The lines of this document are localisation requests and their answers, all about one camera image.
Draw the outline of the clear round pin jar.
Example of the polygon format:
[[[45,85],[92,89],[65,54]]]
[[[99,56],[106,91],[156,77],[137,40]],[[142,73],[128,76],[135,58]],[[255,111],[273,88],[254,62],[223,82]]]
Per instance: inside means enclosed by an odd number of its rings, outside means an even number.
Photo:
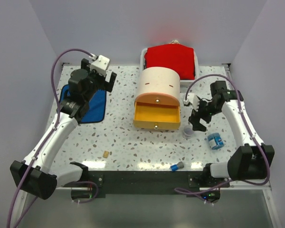
[[[186,125],[182,131],[182,137],[185,139],[190,139],[194,136],[194,131],[191,125]]]

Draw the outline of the beige round drawer organizer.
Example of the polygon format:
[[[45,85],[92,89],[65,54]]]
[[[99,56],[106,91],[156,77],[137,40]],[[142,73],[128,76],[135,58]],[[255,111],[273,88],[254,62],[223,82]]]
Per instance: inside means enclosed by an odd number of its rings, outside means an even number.
[[[156,66],[140,73],[134,101],[134,127],[177,130],[181,124],[180,105],[180,77],[176,71]]]

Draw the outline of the blue grey glue stick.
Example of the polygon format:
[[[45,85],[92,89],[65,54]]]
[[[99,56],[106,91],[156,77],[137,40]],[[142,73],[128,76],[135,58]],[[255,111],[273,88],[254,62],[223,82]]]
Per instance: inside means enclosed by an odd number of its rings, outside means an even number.
[[[172,172],[175,172],[175,171],[177,171],[178,169],[183,169],[184,168],[184,164],[183,164],[183,162],[178,162],[177,164],[174,164],[174,165],[172,165],[171,167],[170,167],[170,170],[172,171]]]

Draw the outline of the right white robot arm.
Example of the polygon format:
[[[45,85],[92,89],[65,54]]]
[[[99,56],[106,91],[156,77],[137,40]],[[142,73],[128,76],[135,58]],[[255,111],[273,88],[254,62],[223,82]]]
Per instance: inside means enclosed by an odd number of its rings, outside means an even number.
[[[190,92],[184,96],[183,104],[192,106],[189,117],[192,129],[205,132],[207,128],[201,124],[201,120],[210,123],[214,115],[222,113],[235,138],[236,151],[227,162],[206,164],[203,183],[212,187],[219,178],[244,182],[264,179],[268,182],[275,150],[272,145],[265,144],[254,129],[241,93],[237,89],[228,89],[225,81],[212,83],[210,92],[211,100],[203,100]]]

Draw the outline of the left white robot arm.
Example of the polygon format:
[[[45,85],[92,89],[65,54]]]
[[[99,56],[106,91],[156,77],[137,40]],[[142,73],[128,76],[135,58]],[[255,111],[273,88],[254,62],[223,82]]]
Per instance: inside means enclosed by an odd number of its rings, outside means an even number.
[[[59,185],[88,183],[88,169],[78,162],[71,163],[67,175],[51,174],[50,168],[64,141],[89,111],[95,93],[113,90],[117,74],[112,72],[106,81],[109,65],[110,59],[99,55],[93,62],[82,59],[80,69],[70,74],[68,91],[61,93],[60,106],[48,130],[23,161],[14,161],[10,166],[14,182],[21,190],[46,200]]]

